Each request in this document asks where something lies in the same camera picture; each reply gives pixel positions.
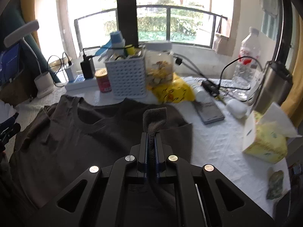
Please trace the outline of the clear water bottle red label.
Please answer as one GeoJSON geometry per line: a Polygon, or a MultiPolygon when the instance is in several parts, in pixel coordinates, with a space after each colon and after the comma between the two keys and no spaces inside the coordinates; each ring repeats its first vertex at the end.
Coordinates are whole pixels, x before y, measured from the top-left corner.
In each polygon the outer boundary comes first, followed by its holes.
{"type": "Polygon", "coordinates": [[[255,59],[260,57],[259,30],[249,28],[249,35],[242,41],[239,50],[239,59],[232,78],[232,86],[240,89],[248,89],[257,69],[255,59]]]}

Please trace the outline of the black charger block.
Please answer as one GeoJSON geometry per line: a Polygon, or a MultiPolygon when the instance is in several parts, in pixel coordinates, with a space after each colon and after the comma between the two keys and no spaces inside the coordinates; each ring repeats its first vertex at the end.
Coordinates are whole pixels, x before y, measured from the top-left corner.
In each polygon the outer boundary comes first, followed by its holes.
{"type": "Polygon", "coordinates": [[[87,56],[83,55],[83,61],[80,62],[82,74],[85,79],[92,79],[95,75],[95,67],[94,67],[94,61],[93,56],[87,56]]]}

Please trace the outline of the white folded garment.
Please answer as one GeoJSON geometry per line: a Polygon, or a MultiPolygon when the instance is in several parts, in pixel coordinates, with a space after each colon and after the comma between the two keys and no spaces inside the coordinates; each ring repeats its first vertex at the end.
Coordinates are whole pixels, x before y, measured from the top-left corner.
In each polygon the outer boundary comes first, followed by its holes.
{"type": "Polygon", "coordinates": [[[0,123],[5,122],[7,119],[12,117],[16,113],[15,108],[8,104],[4,103],[2,100],[0,100],[0,123]]]}

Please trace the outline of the green stone figurine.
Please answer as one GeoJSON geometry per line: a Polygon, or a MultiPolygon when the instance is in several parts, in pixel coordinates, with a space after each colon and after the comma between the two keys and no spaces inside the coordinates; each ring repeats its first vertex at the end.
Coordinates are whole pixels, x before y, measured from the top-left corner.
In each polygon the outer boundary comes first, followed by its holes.
{"type": "Polygon", "coordinates": [[[272,167],[268,169],[268,190],[267,200],[280,198],[283,193],[284,172],[282,170],[274,171],[272,167]]]}

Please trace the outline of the dark grey t-shirt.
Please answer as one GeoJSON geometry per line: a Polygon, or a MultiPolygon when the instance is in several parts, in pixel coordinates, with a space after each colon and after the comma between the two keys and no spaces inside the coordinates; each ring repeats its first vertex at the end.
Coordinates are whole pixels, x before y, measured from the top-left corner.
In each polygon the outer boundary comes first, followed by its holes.
{"type": "Polygon", "coordinates": [[[130,99],[92,106],[81,97],[63,95],[41,108],[17,134],[9,161],[21,201],[37,210],[90,166],[110,166],[129,154],[141,140],[144,112],[155,107],[130,99]]]}

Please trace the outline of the yellow tissue box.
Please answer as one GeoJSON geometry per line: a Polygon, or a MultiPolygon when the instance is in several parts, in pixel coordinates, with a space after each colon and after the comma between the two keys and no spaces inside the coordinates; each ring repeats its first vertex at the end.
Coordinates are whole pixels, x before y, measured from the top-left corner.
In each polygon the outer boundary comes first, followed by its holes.
{"type": "Polygon", "coordinates": [[[298,138],[297,129],[277,103],[264,114],[252,111],[244,126],[242,151],[276,164],[288,154],[287,139],[298,138]]]}

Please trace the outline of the white perforated plastic basket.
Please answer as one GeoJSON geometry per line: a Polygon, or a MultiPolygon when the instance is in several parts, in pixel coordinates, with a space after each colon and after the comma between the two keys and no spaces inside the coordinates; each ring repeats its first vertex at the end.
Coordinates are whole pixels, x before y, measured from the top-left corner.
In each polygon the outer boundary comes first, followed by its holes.
{"type": "Polygon", "coordinates": [[[109,82],[116,99],[143,98],[147,95],[145,54],[139,57],[105,60],[109,82]]]}

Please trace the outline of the white power strip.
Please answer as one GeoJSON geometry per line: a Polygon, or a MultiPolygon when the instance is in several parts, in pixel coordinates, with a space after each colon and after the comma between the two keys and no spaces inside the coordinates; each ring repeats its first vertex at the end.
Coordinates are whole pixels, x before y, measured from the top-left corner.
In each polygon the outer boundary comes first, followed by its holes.
{"type": "Polygon", "coordinates": [[[68,82],[65,85],[65,89],[66,91],[72,91],[72,90],[96,87],[97,85],[98,84],[96,78],[85,79],[83,74],[79,74],[74,81],[68,82]]]}

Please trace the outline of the stainless steel tumbler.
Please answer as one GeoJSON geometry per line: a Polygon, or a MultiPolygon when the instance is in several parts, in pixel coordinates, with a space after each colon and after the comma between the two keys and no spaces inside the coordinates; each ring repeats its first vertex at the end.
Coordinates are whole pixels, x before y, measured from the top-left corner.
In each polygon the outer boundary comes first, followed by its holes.
{"type": "Polygon", "coordinates": [[[279,61],[269,61],[254,111],[266,112],[272,102],[282,105],[293,86],[292,74],[279,61]]]}

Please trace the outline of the blue face mask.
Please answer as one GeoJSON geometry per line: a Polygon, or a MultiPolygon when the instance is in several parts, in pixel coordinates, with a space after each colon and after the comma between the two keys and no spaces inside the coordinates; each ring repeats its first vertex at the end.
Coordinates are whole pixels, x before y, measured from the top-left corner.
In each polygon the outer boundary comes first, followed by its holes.
{"type": "Polygon", "coordinates": [[[95,56],[101,56],[105,53],[109,54],[117,54],[117,55],[124,55],[124,47],[125,47],[125,40],[121,31],[115,31],[110,33],[110,40],[103,45],[97,52],[95,52],[95,56]]]}

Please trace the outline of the brown cardboard box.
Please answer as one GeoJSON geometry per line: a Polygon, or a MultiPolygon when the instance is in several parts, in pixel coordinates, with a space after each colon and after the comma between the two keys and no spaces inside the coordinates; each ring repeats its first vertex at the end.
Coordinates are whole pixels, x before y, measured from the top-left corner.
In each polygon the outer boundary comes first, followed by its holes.
{"type": "Polygon", "coordinates": [[[36,96],[34,77],[28,70],[23,70],[12,82],[1,87],[1,100],[14,107],[36,96]]]}

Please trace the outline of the grey notebook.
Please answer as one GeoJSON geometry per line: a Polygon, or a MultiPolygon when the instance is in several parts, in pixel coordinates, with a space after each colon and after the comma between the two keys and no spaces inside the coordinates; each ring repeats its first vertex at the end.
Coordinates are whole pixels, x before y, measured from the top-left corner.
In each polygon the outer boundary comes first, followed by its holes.
{"type": "Polygon", "coordinates": [[[193,105],[204,124],[212,124],[225,119],[225,116],[211,97],[206,98],[201,103],[194,101],[193,105]]]}

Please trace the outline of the yellow snack bag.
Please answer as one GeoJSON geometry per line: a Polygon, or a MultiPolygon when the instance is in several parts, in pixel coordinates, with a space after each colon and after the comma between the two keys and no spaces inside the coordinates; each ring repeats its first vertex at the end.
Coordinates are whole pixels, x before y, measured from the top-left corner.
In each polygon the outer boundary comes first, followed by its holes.
{"type": "Polygon", "coordinates": [[[147,89],[152,92],[159,103],[180,103],[195,100],[192,88],[175,73],[171,83],[156,86],[147,85],[147,89]]]}

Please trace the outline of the tablet with dark screen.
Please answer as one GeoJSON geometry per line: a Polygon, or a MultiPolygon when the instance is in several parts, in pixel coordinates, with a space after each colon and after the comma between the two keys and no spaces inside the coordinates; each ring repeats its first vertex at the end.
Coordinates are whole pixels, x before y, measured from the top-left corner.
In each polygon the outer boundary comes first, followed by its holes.
{"type": "Polygon", "coordinates": [[[1,52],[1,86],[18,76],[23,66],[20,63],[20,43],[1,52]]]}

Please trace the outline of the white charger block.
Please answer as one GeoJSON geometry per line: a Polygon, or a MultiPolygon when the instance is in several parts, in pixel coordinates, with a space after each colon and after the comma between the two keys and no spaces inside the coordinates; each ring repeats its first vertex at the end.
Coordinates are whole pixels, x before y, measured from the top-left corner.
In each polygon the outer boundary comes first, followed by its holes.
{"type": "Polygon", "coordinates": [[[74,64],[70,64],[65,68],[65,72],[67,74],[69,82],[75,81],[77,77],[77,71],[74,64]]]}

